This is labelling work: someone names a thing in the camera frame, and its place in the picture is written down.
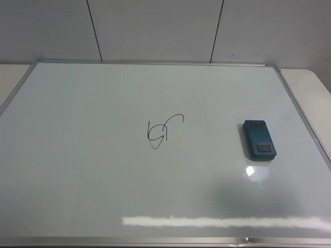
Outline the white board with aluminium frame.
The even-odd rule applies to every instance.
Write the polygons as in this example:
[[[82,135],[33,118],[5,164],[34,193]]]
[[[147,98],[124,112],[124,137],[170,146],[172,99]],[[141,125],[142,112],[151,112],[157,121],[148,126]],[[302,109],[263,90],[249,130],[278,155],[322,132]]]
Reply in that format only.
[[[1,106],[1,246],[330,247],[330,156],[274,65],[39,61]]]

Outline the blue board eraser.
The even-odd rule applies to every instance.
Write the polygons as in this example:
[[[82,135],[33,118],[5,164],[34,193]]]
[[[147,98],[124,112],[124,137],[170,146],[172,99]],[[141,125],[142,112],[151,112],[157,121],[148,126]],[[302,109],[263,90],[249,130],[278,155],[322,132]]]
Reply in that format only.
[[[277,152],[265,121],[245,120],[243,130],[251,160],[271,161],[275,158]]]

